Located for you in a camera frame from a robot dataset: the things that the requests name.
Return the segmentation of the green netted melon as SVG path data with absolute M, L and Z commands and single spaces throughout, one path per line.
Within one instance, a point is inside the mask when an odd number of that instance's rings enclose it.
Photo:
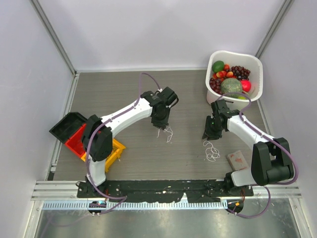
M 240 96 L 238 93 L 242 93 L 242 89 L 241 82 L 236 78 L 227 78 L 220 85 L 222 94 L 232 98 L 238 98 Z

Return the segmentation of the red plastic bin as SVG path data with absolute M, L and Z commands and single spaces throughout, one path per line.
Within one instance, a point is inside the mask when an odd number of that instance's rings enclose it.
M 86 124 L 84 123 L 64 144 L 71 152 L 73 152 L 81 160 L 83 160 L 83 156 L 86 154 L 82 143 L 82 136 L 85 127 Z

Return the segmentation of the yellow plastic bin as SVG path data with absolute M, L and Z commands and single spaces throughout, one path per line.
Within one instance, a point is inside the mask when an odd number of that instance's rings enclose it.
M 118 142 L 116 139 L 113 139 L 113 148 L 111 154 L 107 157 L 106 163 L 105 163 L 105 172 L 107 173 L 110 169 L 110 166 L 115 162 L 115 160 L 119 159 L 120 156 L 126 147 Z M 82 161 L 86 160 L 86 153 L 83 150 L 83 146 L 79 146 L 78 149 L 79 152 L 75 152 L 76 156 L 80 158 Z

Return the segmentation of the red pink apple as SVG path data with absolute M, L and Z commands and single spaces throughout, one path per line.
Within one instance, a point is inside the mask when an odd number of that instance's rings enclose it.
M 249 92 L 252 88 L 252 84 L 248 80 L 241 80 L 242 90 L 245 92 Z

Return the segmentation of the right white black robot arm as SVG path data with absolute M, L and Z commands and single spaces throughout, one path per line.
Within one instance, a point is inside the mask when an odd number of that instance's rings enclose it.
M 212 115 L 206 118 L 202 138 L 207 141 L 218 140 L 223 131 L 229 131 L 252 150 L 249 168 L 225 175 L 223 188 L 226 194 L 234 196 L 249 185 L 288 185 L 297 179 L 297 169 L 285 138 L 274 138 L 261 131 L 241 111 L 231 110 L 224 99 L 212 102 L 211 109 Z

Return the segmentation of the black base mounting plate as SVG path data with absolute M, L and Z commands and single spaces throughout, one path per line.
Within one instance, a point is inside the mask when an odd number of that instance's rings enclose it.
M 107 180 L 98 189 L 111 202 L 126 197 L 130 203 L 180 202 L 186 195 L 190 203 L 220 201 L 221 197 L 253 196 L 248 186 L 228 190 L 224 181 L 215 179 L 191 180 Z

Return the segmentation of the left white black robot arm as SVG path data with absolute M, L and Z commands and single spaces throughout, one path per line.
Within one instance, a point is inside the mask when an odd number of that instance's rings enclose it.
M 149 117 L 153 126 L 164 130 L 168 126 L 170 110 L 178 102 L 176 93 L 166 87 L 156 92 L 142 93 L 136 101 L 113 114 L 101 118 L 92 115 L 87 119 L 82 143 L 86 152 L 86 185 L 93 197 L 126 199 L 126 196 L 112 197 L 106 194 L 105 165 L 113 150 L 113 138 L 132 124 Z

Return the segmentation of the black plastic bin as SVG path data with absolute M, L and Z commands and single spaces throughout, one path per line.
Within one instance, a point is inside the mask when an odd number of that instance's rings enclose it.
M 64 144 L 86 121 L 79 112 L 69 112 L 49 132 Z

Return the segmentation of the dark red grape bunch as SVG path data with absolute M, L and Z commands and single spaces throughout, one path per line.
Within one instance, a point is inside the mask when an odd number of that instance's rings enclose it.
M 251 74 L 251 71 L 247 68 L 244 68 L 243 66 L 232 66 L 231 70 L 233 71 L 234 75 L 238 80 L 249 80 L 249 76 Z

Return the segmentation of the dark grape cluster left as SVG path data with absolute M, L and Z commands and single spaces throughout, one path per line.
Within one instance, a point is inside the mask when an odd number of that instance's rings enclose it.
M 210 88 L 215 93 L 221 94 L 221 84 L 222 84 L 221 78 L 211 78 L 209 84 L 210 84 Z

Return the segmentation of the white plastic basket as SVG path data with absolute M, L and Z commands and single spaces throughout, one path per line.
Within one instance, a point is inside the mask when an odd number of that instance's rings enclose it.
M 262 63 L 251 55 L 216 51 L 209 60 L 206 87 L 209 104 L 226 94 L 229 108 L 241 110 L 263 93 Z

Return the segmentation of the stained grey sponge block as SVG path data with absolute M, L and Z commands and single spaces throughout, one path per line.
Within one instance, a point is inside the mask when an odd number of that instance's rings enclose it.
M 251 169 L 243 153 L 240 150 L 229 153 L 225 157 L 230 165 L 232 172 Z

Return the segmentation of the green lime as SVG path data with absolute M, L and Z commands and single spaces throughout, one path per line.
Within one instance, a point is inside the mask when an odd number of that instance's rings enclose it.
M 212 69 L 212 71 L 213 71 L 214 73 L 218 73 L 218 72 L 220 72 L 220 71 L 223 71 L 224 65 L 225 65 L 225 64 L 224 64 L 223 61 L 217 60 L 217 61 L 215 61 L 215 62 L 212 64 L 211 69 Z

